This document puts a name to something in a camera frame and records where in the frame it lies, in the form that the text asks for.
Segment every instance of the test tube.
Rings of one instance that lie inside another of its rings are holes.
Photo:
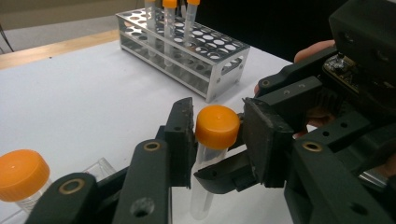
[[[0,157],[0,200],[30,213],[51,184],[50,168],[40,154],[20,149]]]
[[[163,0],[164,8],[164,27],[163,34],[166,39],[173,42],[174,31],[175,31],[175,8],[177,6],[177,0]],[[163,51],[166,57],[172,58],[173,46],[169,43],[164,43]],[[166,66],[171,66],[172,63],[169,60],[164,59]]]
[[[225,158],[228,147],[236,141],[239,124],[238,116],[228,107],[210,105],[200,111],[195,128],[198,151],[193,173]],[[191,191],[190,213],[195,219],[202,220],[209,213],[214,195],[193,175]]]
[[[188,6],[186,11],[186,20],[184,21],[184,44],[188,45],[190,34],[192,32],[195,16],[197,14],[197,8],[200,4],[200,0],[187,0]]]
[[[156,29],[156,7],[155,0],[145,0],[145,9],[146,9],[146,19],[147,19],[147,28],[148,30],[155,32]],[[155,36],[148,33],[148,45],[155,49]],[[148,55],[150,57],[155,56],[155,52],[152,50],[148,51]]]

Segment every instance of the floor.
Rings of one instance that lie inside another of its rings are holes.
[[[5,31],[14,51],[31,49],[68,39],[93,35],[118,29],[116,16],[107,16],[83,21],[70,21],[51,25]],[[0,36],[0,54],[10,53],[6,41]]]

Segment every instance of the test tube rack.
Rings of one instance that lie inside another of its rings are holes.
[[[184,38],[184,19],[175,17],[173,39],[164,37],[163,10],[156,9],[155,28],[147,27],[144,8],[116,14],[120,46],[197,92],[210,103],[239,82],[250,46],[227,35],[195,23],[188,39]],[[155,37],[149,44],[148,36]],[[164,46],[173,47],[165,55]]]

